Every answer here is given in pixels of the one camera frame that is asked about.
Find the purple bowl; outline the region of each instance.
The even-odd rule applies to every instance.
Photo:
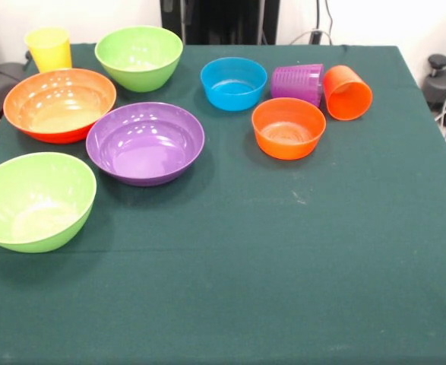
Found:
[[[90,159],[129,185],[155,186],[179,177],[199,156],[204,130],[187,110],[165,103],[122,106],[86,138]]]

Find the green tablecloth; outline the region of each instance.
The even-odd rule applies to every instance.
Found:
[[[93,45],[72,55],[103,71]],[[251,110],[204,97],[199,71],[222,56],[269,75],[347,64],[375,100],[360,120],[328,118],[310,157],[273,160]],[[58,251],[0,248],[0,363],[446,363],[446,144],[397,48],[188,46],[166,86],[118,92],[117,106],[189,110],[203,153],[176,181],[141,189],[99,172],[82,142],[44,144],[1,123],[0,163],[73,154],[98,193]]]

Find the green bowl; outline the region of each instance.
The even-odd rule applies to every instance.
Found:
[[[94,54],[116,82],[141,93],[156,90],[169,80],[182,49],[182,41],[170,30],[139,26],[108,34],[96,44]]]
[[[93,171],[68,154],[25,154],[0,164],[0,246],[48,252],[83,227],[96,194]]]

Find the orange cup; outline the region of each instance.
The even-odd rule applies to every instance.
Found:
[[[326,128],[324,114],[316,106],[292,97],[261,103],[251,122],[261,150],[281,160],[297,160],[310,154]]]
[[[372,105],[372,89],[347,66],[329,68],[323,83],[327,111],[335,119],[357,119]]]

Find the orange bowl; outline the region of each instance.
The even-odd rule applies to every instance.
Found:
[[[261,150],[281,160],[310,154],[326,129],[324,114],[316,106],[292,97],[261,103],[251,121]]]
[[[116,101],[113,83],[80,68],[31,76],[17,84],[3,103],[6,119],[39,141],[67,144],[85,139]]]

